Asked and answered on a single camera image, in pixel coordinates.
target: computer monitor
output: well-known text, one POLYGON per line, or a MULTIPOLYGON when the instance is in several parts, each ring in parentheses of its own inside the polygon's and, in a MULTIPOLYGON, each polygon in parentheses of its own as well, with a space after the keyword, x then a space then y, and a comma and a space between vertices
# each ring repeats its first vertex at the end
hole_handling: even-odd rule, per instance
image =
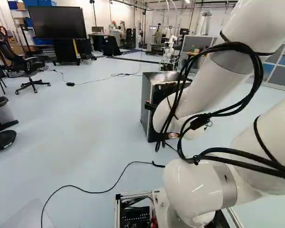
POLYGON ((180 34, 181 35, 189 35, 189 29, 187 29, 187 28, 180 29, 180 34))
POLYGON ((85 21, 80 7, 28 7, 37 38, 86 39, 85 21))

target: chair base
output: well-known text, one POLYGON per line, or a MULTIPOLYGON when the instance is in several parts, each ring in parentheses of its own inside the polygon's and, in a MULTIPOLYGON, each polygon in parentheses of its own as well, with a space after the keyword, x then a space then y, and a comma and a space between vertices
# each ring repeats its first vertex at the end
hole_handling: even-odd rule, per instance
POLYGON ((16 139, 17 133, 13 130, 0 132, 0 151, 11 146, 16 139))
POLYGON ((38 93, 35 85, 47 85, 47 86, 51 86, 51 84, 49 82, 42 82, 42 80, 38 80, 38 81, 33 81, 31 78, 29 78, 29 82, 28 83, 23 83, 21 84, 21 88, 20 89, 17 89, 15 91, 15 94, 16 95, 19 95, 19 91, 22 90, 22 89, 25 89, 29 86, 32 86, 33 87, 33 90, 34 90, 34 93, 38 93))

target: cardboard box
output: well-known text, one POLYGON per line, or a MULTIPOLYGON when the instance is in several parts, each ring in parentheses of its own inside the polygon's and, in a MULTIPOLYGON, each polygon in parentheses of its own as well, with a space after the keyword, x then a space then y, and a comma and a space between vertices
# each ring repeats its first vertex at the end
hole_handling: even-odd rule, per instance
POLYGON ((26 10, 25 5, 23 2, 17 2, 17 7, 19 10, 26 10))
POLYGON ((38 48, 38 47, 36 47, 36 46, 29 46, 29 49, 28 49, 28 46, 23 46, 23 48, 24 48, 24 50, 25 51, 29 51, 29 49, 31 50, 31 51, 39 51, 40 49, 38 48))
POLYGON ((8 39, 8 41, 9 41, 10 48, 12 49, 12 51, 16 55, 18 55, 18 56, 24 55, 22 47, 17 43, 17 41, 16 41, 16 39, 14 37, 10 37, 8 39))
POLYGON ((16 25, 24 24, 24 19, 23 18, 14 18, 16 25))

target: person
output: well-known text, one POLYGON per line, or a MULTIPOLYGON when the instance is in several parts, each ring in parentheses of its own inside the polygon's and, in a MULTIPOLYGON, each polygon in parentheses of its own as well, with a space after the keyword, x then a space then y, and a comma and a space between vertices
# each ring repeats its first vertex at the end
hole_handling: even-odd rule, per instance
POLYGON ((4 28, 4 26, 1 26, 1 25, 0 25, 0 32, 2 32, 2 33, 3 33, 3 35, 5 35, 5 36, 7 36, 7 35, 8 35, 7 30, 4 28))

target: metal frame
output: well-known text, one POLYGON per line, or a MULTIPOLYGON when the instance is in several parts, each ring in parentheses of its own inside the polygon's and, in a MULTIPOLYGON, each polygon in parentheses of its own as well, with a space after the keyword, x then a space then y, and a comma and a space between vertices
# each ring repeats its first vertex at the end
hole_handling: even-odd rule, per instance
MULTIPOLYGON (((153 191, 148 191, 148 192, 142 192, 142 193, 137 193, 137 194, 118 194, 116 195, 116 199, 115 199, 115 221, 114 221, 114 228, 120 228, 120 205, 121 205, 121 201, 122 200, 128 200, 128 199, 135 199, 135 198, 140 198, 140 197, 150 197, 153 202, 157 201, 157 194, 159 194, 160 191, 159 190, 153 190, 153 191)), ((152 216, 152 210, 156 211, 156 206, 151 205, 150 206, 150 216, 152 216)), ((244 228, 243 224, 240 222, 236 212, 233 210, 232 207, 230 208, 226 208, 228 214, 230 215, 232 221, 234 222, 235 226, 237 228, 244 228)))

